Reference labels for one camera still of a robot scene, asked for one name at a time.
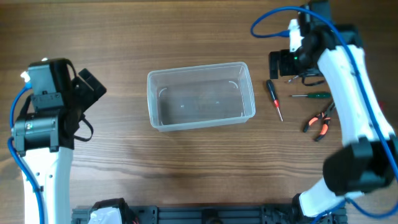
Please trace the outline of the clear plastic container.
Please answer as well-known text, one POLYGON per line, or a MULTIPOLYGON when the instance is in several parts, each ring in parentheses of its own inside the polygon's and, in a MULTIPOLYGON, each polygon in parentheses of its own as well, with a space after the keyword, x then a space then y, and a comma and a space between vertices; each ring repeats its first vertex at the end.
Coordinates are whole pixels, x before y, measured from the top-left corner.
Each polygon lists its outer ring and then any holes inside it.
POLYGON ((244 62, 151 71, 147 104, 150 124, 160 132, 245 123, 256 114, 244 62))

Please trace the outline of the silver L-shaped socket wrench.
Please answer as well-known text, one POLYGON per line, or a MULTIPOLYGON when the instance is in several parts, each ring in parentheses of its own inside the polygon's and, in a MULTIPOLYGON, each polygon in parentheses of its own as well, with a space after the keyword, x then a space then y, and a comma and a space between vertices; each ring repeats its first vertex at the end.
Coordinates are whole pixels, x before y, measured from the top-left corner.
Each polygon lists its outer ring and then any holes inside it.
POLYGON ((299 75, 296 75, 296 76, 294 76, 293 78, 289 79, 289 80, 287 81, 287 83, 288 83, 288 84, 291 84, 291 83, 293 83, 294 81, 296 81, 296 80, 299 79, 299 78, 300 78, 300 76, 299 76, 299 75))

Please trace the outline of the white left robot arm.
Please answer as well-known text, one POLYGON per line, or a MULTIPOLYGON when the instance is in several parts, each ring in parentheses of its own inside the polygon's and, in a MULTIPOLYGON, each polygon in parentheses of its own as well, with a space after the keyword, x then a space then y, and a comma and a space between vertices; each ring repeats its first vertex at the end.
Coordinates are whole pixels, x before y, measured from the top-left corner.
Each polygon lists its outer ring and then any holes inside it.
POLYGON ((106 88, 87 69, 76 72, 66 58, 31 63, 21 75, 25 84, 9 115, 7 146, 22 171, 26 223, 70 223, 70 171, 75 133, 90 130, 85 111, 106 88))

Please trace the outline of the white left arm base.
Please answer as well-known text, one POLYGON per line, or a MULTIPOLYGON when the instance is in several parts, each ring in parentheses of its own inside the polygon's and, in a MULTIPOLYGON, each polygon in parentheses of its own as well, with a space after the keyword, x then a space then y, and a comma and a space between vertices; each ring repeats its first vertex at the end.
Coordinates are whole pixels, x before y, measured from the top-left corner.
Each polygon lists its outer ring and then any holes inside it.
POLYGON ((135 213, 123 198, 96 202, 88 224, 137 224, 135 213))

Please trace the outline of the black red screwdriver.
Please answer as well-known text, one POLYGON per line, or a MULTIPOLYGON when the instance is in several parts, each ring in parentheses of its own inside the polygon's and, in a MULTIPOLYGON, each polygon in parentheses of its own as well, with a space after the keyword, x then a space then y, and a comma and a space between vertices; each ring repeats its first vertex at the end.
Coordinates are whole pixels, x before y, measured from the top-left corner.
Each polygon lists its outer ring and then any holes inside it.
POLYGON ((271 100, 272 100, 272 102, 273 102, 273 104, 274 104, 274 106, 275 106, 275 108, 276 108, 276 110, 278 112, 280 120, 284 121, 283 117, 282 117, 282 113, 280 112, 279 100, 278 100, 278 97, 277 97, 277 94, 276 94, 275 86, 274 86, 274 84, 273 84, 271 79, 266 81, 266 87, 267 87, 267 89, 268 89, 268 91, 270 93, 271 100))

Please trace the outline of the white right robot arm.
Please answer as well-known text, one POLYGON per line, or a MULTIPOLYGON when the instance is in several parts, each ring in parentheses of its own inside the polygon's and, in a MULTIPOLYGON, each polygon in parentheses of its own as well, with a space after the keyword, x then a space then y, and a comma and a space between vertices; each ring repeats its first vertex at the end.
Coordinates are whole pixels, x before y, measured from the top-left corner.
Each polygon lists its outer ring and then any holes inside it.
POLYGON ((325 78, 342 132, 343 147, 325 160, 322 178, 294 200, 295 221, 317 222, 397 179, 397 136, 369 81, 357 28, 333 23, 327 1, 310 1, 294 11, 298 18, 280 33, 290 40, 280 68, 325 78))

